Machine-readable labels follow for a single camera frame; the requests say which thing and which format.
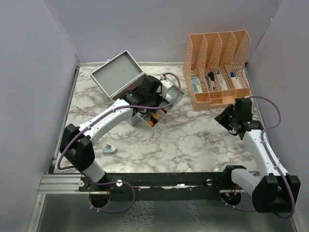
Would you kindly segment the brown medicine bottle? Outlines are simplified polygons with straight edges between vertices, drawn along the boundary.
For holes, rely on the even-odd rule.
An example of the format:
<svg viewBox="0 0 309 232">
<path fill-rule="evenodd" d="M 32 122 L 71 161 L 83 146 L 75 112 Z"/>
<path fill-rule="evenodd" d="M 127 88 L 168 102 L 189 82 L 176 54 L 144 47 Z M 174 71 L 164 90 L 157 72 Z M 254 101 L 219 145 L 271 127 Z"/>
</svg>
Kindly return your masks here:
<svg viewBox="0 0 309 232">
<path fill-rule="evenodd" d="M 150 120 L 148 121 L 148 124 L 153 127 L 157 122 L 161 120 L 161 118 L 167 113 L 167 111 L 162 108 L 158 109 L 155 113 L 151 115 Z"/>
</svg>

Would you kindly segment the silver metal case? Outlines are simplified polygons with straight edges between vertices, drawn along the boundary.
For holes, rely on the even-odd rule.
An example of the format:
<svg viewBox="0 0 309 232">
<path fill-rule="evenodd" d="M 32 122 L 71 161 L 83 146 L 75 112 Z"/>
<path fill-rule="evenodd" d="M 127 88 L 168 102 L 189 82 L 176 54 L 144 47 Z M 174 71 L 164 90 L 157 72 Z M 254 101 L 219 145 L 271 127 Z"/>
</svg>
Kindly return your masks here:
<svg viewBox="0 0 309 232">
<path fill-rule="evenodd" d="M 124 92 L 140 86 L 146 75 L 127 50 L 90 74 L 101 91 L 113 102 Z"/>
</svg>

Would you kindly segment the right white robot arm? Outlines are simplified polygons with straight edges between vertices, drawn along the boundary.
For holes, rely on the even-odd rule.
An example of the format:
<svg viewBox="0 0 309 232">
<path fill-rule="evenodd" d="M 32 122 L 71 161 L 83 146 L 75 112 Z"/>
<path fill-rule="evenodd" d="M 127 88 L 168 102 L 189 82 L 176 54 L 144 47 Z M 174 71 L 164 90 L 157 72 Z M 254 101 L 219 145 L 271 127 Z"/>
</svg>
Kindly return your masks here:
<svg viewBox="0 0 309 232">
<path fill-rule="evenodd" d="M 252 198 L 257 213 L 273 213 L 288 219 L 295 213 L 301 182 L 281 165 L 266 138 L 268 128 L 253 119 L 252 97 L 236 98 L 215 120 L 234 136 L 239 136 L 254 158 L 259 177 L 241 165 L 226 166 L 222 184 L 227 189 L 241 187 Z"/>
</svg>

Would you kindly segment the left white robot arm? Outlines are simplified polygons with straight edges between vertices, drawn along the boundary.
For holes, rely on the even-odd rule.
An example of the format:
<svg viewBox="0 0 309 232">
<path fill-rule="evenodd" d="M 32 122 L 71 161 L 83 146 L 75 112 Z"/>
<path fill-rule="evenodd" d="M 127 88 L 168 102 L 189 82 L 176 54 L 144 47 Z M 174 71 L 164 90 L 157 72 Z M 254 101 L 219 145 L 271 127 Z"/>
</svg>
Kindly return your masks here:
<svg viewBox="0 0 309 232">
<path fill-rule="evenodd" d="M 79 172 L 90 178 L 90 185 L 100 191 L 106 187 L 106 172 L 95 161 L 93 145 L 120 122 L 133 117 L 148 107 L 162 102 L 163 83 L 147 75 L 140 86 L 123 92 L 111 107 L 80 126 L 66 126 L 60 153 Z"/>
</svg>

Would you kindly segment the white blue bandage roll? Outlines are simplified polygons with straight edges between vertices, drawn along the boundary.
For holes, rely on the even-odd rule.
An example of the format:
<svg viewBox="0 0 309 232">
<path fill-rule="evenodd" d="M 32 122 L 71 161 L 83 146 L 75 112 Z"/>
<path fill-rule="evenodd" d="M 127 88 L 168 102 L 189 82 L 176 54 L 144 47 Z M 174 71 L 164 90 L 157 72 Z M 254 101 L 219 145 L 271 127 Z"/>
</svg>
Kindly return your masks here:
<svg viewBox="0 0 309 232">
<path fill-rule="evenodd" d="M 174 101 L 174 97 L 169 95 L 169 94 L 166 94 L 165 100 L 168 101 L 168 102 L 173 102 Z"/>
</svg>

